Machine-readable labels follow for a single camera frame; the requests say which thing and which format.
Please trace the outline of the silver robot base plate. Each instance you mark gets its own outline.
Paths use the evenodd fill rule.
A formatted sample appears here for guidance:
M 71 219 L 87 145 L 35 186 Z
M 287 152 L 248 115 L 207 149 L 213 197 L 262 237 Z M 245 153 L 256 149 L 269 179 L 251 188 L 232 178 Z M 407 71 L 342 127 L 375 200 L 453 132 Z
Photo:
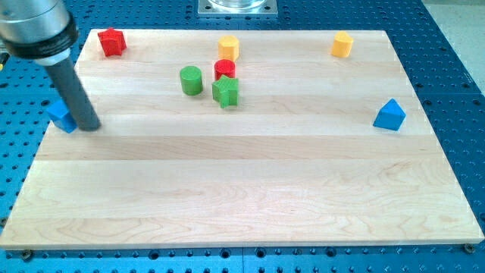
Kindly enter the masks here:
M 204 16 L 277 13 L 277 0 L 198 0 L 198 14 Z

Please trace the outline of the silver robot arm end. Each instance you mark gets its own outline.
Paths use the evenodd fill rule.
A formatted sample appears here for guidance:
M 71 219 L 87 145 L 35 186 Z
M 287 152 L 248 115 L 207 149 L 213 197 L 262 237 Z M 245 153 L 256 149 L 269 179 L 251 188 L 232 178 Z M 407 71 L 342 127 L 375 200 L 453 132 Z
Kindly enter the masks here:
M 11 55 L 52 66 L 79 37 L 62 0 L 1 0 L 1 41 Z

